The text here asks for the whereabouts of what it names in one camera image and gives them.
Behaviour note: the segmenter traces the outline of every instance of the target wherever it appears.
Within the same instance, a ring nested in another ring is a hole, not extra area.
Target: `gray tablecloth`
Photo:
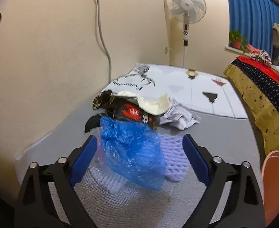
[[[88,134],[84,125],[97,112],[92,110],[88,99],[73,111],[53,132],[39,141],[16,161],[16,172],[21,182],[28,165],[36,161],[39,165],[52,164],[60,157],[67,157],[74,148],[82,146]],[[248,119],[232,119],[196,113],[199,124],[185,131],[161,127],[158,133],[184,135],[190,133],[200,146],[211,155],[220,156],[227,163],[240,164],[249,161],[263,193],[259,152],[252,127]],[[56,189],[50,190],[61,220],[68,222],[61,207]],[[224,209],[230,184],[227,183],[212,221],[220,218]],[[99,228],[124,227],[182,227],[198,204],[205,186],[200,183],[192,168],[185,180],[179,183],[165,181],[161,191],[144,189],[128,182],[117,194],[108,193],[87,170],[83,180],[76,184],[75,191],[93,221]]]

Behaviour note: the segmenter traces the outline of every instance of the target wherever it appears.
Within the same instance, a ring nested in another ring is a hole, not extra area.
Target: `printed drawing on white surface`
[[[195,111],[247,118],[228,80],[184,68],[138,63],[132,71],[112,81],[104,90],[114,93],[129,91],[150,101],[158,101],[160,96],[168,94]]]

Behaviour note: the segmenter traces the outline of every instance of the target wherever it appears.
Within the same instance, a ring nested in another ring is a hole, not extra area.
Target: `standing fan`
[[[189,24],[196,23],[204,17],[206,13],[206,3],[205,0],[165,0],[165,7],[166,12],[171,18],[184,24],[184,67],[189,39]]]

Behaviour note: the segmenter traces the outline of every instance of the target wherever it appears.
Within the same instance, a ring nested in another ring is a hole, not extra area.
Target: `terracotta pot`
[[[241,44],[242,44],[242,42],[239,41],[239,40],[233,41],[233,47],[236,48],[236,49],[240,49]]]

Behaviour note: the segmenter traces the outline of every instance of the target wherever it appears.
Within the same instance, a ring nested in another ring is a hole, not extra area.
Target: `gray cable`
[[[101,33],[99,0],[97,0],[97,18],[98,18],[97,20],[98,20],[98,30],[99,30],[100,40],[101,40],[102,46],[105,50],[105,53],[106,53],[106,55],[108,57],[108,61],[109,61],[109,84],[110,84],[111,83],[111,78],[112,78],[112,60],[111,60],[110,54],[107,50],[107,47],[104,43],[104,38],[102,37],[102,33]]]

